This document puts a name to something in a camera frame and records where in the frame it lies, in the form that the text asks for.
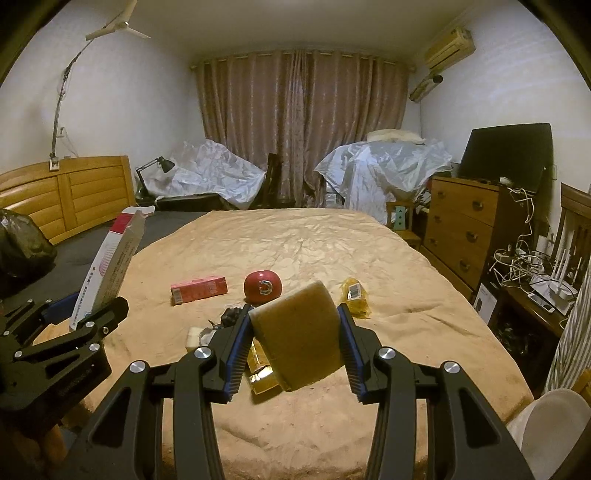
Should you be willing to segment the black crumpled wrapper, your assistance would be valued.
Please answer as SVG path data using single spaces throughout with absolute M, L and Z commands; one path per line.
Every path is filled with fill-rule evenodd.
M 235 327 L 242 320 L 243 315 L 245 315 L 245 308 L 243 307 L 226 308 L 221 314 L 221 327 L 223 329 Z

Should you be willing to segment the white round trash bin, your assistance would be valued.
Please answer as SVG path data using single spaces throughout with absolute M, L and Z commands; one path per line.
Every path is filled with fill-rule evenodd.
M 590 420 L 590 406 L 570 389 L 552 390 L 507 424 L 535 479 L 550 479 Z

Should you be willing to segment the gold cigarette pack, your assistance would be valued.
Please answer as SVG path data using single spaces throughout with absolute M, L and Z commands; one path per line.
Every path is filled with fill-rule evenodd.
M 270 365 L 270 360 L 263 346 L 256 339 L 252 340 L 247 355 L 247 381 L 252 394 L 259 396 L 267 393 L 280 392 L 280 383 Z

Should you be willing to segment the silver plastic cover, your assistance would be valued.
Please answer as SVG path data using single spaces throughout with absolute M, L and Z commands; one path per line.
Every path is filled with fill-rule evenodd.
M 154 182 L 157 197 L 217 194 L 233 207 L 245 210 L 266 179 L 266 171 L 212 140 L 199 146 L 183 142 L 169 160 L 175 167 Z
M 344 198 L 344 206 L 387 222 L 389 201 L 414 201 L 431 177 L 452 170 L 452 155 L 444 144 L 356 142 L 325 156 L 315 172 Z

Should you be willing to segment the black desk lamp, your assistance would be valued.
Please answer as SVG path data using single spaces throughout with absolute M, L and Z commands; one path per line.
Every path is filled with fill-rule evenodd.
M 173 161 L 159 156 L 135 169 L 134 173 L 138 179 L 135 200 L 138 206 L 147 207 L 155 203 L 158 194 L 154 190 L 154 182 L 162 174 L 168 174 L 174 167 Z

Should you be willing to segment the yellow sponge block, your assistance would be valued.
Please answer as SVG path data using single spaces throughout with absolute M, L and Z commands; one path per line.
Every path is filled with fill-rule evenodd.
M 256 307 L 249 318 L 284 391 L 314 384 L 342 367 L 339 312 L 323 282 Z

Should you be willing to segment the red rectangular carton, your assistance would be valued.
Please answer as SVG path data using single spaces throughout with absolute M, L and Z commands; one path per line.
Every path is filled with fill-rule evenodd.
M 228 293 L 224 276 L 193 279 L 170 286 L 171 303 L 181 305 Z

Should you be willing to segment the right silver plastic cover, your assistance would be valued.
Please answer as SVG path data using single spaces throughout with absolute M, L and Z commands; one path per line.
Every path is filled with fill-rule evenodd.
M 315 172 L 344 198 L 344 206 L 387 222 L 389 201 L 414 201 L 431 177 L 452 170 L 452 155 L 444 144 L 356 142 L 325 156 Z

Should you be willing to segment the red apple with sticker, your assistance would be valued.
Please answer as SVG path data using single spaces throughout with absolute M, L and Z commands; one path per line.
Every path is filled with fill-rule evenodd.
M 249 273 L 243 282 L 245 302 L 250 305 L 263 305 L 280 297 L 283 283 L 280 276 L 271 270 L 259 270 Z

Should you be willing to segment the wooden headboard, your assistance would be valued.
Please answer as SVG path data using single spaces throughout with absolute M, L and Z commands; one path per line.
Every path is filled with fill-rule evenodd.
M 70 158 L 57 171 L 37 163 L 0 177 L 1 207 L 29 216 L 54 245 L 115 219 L 135 204 L 129 159 Z

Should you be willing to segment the wall air conditioner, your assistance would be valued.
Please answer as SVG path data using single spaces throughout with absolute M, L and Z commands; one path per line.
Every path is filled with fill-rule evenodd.
M 472 55 L 475 50 L 472 33 L 457 27 L 426 51 L 425 64 L 430 70 L 443 71 Z

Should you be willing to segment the wooden chair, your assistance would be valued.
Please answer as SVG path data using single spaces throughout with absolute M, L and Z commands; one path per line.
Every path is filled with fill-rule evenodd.
M 561 213 L 551 260 L 562 267 L 564 280 L 580 288 L 590 261 L 590 194 L 565 183 L 560 188 Z

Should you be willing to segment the brown curtain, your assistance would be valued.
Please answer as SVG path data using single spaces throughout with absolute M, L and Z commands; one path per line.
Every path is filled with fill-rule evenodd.
M 335 148 L 399 128 L 410 68 L 366 53 L 310 49 L 206 59 L 195 68 L 206 138 L 259 166 L 281 162 L 287 206 L 322 203 L 315 167 Z

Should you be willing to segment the white red cardboard box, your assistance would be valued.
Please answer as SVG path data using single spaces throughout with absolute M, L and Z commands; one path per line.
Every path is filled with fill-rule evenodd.
M 84 322 L 118 295 L 145 232 L 145 221 L 154 212 L 154 206 L 127 207 L 116 217 L 80 287 L 69 319 L 70 331 L 76 330 L 79 322 Z

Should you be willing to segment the yellow plastic snack wrapper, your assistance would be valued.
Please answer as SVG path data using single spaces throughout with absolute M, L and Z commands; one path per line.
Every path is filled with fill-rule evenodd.
M 369 295 L 358 279 L 346 278 L 342 282 L 341 291 L 341 302 L 346 304 L 353 317 L 362 319 L 370 317 Z

